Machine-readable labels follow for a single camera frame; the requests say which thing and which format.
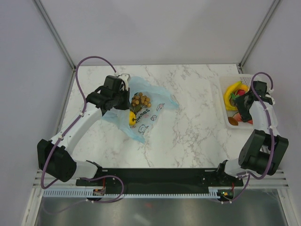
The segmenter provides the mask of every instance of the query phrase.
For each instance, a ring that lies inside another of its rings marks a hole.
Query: yellow fruit
[[[248,86],[245,84],[241,84],[241,86],[239,87],[239,89],[244,90],[245,92],[247,92],[249,90]]]
[[[136,124],[136,115],[134,112],[130,111],[130,115],[129,115],[129,124],[130,126],[134,126]]]
[[[241,81],[238,81],[232,85],[230,85],[225,94],[224,94],[224,102],[225,102],[225,107],[227,111],[236,111],[237,107],[234,107],[231,105],[230,103],[230,95],[231,93],[235,92],[236,90],[238,90],[241,87],[242,83]]]

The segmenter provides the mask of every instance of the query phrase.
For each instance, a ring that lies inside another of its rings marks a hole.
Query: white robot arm
[[[87,130],[108,110],[113,107],[120,110],[129,109],[129,79],[129,74],[121,74],[118,77],[107,76],[104,85],[87,96],[85,112],[80,114],[79,120],[66,133],[64,132],[74,123],[78,115],[49,141],[42,139],[38,143],[38,160],[41,170],[44,168],[50,150],[60,140],[51,156],[46,172],[63,182],[70,178],[94,177],[97,164],[73,160],[73,150]]]
[[[242,115],[242,120],[252,119],[254,127],[254,131],[242,148],[239,157],[225,162],[225,173],[234,177],[246,173],[258,173],[264,177],[267,167],[269,170],[266,174],[273,175],[288,147],[288,140],[281,137],[277,130],[278,121],[273,109],[275,101],[267,92],[267,84],[254,81],[253,87],[265,107],[251,89],[234,100]]]

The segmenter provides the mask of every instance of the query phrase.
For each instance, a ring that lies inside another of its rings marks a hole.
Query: gray wall
[[[0,33],[0,225],[17,226],[71,69],[31,0],[1,2]]]
[[[41,1],[76,64],[114,65],[238,63],[273,2]]]
[[[301,1],[282,1],[244,67],[264,71],[275,83],[279,131],[289,139],[282,167],[301,213]]]

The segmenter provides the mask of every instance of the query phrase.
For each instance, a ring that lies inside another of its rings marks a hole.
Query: marble table
[[[228,129],[218,97],[217,78],[238,73],[236,65],[130,65],[117,66],[119,73],[145,78],[164,86],[179,109],[164,109],[145,133],[141,144],[115,125],[97,121],[78,142],[73,158],[115,168],[217,167],[225,159],[238,157],[252,131]],[[79,81],[85,95],[102,85],[109,66],[82,66]],[[82,108],[82,97],[73,84],[63,126]]]

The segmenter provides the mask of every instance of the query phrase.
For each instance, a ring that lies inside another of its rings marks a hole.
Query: toy food
[[[235,120],[233,117],[228,117],[228,121],[232,126],[238,126],[238,121]]]
[[[241,96],[240,94],[242,94],[243,91],[245,94],[248,91],[248,87],[245,84],[242,84],[241,81],[238,81],[227,88],[224,94],[224,103],[227,111],[237,111],[237,107],[235,107],[234,104],[230,102],[230,99],[233,99],[238,95]]]
[[[129,125],[134,126],[136,124],[136,115],[134,112],[130,111],[129,115]]]
[[[143,93],[136,93],[132,98],[132,111],[137,113],[143,107],[151,107],[151,99],[147,96],[144,96]]]
[[[242,121],[241,120],[241,115],[239,112],[237,112],[234,116],[233,119],[235,119],[236,121]]]

